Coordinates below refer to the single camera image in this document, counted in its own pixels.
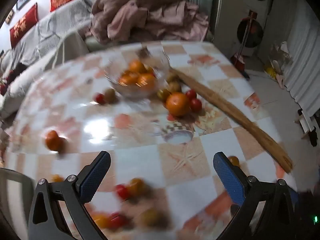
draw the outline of starfish print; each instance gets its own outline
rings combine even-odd
[[[187,153],[187,144],[184,144],[182,152],[179,153],[172,153],[169,152],[171,158],[175,159],[177,164],[173,167],[172,172],[176,172],[177,170],[181,169],[183,166],[186,166],[187,169],[196,176],[196,172],[192,163],[192,160],[198,157],[203,151],[198,153]]]

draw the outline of clear bowl of fruit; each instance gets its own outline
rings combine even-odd
[[[110,58],[106,78],[122,96],[145,98],[163,87],[169,68],[169,58],[162,50],[142,49],[130,62],[121,53]]]

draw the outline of glass bowl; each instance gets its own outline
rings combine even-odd
[[[126,98],[147,98],[156,93],[160,88],[163,88],[169,73],[169,58],[163,50],[149,50],[147,52],[148,54],[140,57],[139,60],[145,66],[153,68],[156,82],[152,87],[139,86],[137,84],[120,84],[118,80],[123,72],[128,69],[129,63],[125,61],[121,53],[110,58],[110,64],[106,68],[105,76],[111,82],[112,88],[122,96]]]

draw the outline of picture frame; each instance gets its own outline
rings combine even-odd
[[[8,14],[7,18],[5,19],[6,24],[9,24],[11,22],[13,15],[14,15],[14,10],[11,9],[11,12]]]
[[[28,2],[28,0],[18,0],[17,1],[17,10],[20,10],[27,2]]]

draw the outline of white curtain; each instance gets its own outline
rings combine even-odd
[[[292,65],[284,65],[284,84],[312,116],[320,108],[320,21],[305,0],[298,0],[288,39]]]

